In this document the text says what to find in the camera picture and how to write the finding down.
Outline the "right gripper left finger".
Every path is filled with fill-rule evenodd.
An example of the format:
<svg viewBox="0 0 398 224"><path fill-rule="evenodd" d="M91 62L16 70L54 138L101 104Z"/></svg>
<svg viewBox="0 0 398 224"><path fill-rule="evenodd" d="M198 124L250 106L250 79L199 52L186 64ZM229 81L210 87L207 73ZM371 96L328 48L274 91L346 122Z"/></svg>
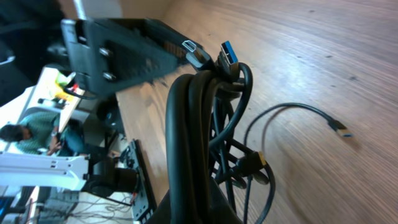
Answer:
<svg viewBox="0 0 398 224"><path fill-rule="evenodd" d="M162 78L199 48L158 19L64 19L60 27L75 83L95 96Z"/></svg>

